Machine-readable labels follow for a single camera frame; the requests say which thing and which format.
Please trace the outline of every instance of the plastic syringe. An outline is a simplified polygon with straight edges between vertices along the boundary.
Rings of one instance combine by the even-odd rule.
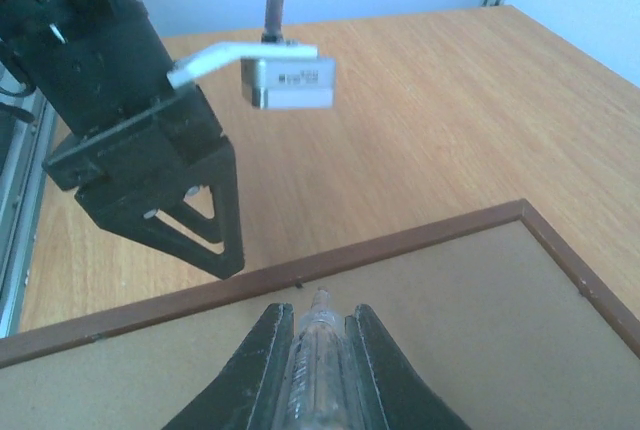
[[[361,430],[357,373],[344,319],[330,309],[319,288],[311,310],[300,319],[289,352],[273,429]]]

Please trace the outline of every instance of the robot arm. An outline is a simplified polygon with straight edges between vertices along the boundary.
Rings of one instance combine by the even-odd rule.
[[[335,63],[315,47],[265,32],[262,43],[218,43],[174,62],[137,0],[0,0],[0,59],[21,93],[39,88],[71,130],[45,163],[56,185],[77,189],[100,228],[219,278],[244,266],[235,153],[195,79],[241,59],[254,107],[333,103]],[[200,188],[211,219],[184,202]]]

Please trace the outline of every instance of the wooden frame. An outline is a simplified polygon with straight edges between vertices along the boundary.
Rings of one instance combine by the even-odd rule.
[[[521,221],[606,322],[640,358],[640,322],[526,200],[275,265],[0,340],[0,368],[334,275]]]

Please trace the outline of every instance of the cork board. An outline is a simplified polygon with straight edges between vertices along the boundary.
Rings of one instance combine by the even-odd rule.
[[[612,327],[610,315],[629,315],[612,310],[615,302],[598,309],[593,296],[615,297],[579,291],[531,219],[502,220],[510,221],[302,289],[7,365],[3,428],[160,428],[215,378],[269,303],[290,302],[301,315],[318,285],[342,314],[371,305],[417,372],[474,429],[635,428],[638,322],[628,321],[627,333]]]

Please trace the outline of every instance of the black metal bracket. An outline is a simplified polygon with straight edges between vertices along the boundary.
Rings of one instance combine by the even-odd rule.
[[[219,278],[244,267],[235,153],[196,85],[92,137],[70,135],[45,169],[102,229],[184,260]],[[212,194],[209,219],[184,202],[193,187]],[[164,211],[215,253],[163,222]]]
[[[163,430],[271,430],[293,332],[293,307],[269,305],[216,379]]]
[[[416,373],[369,305],[345,318],[367,430],[471,430]]]

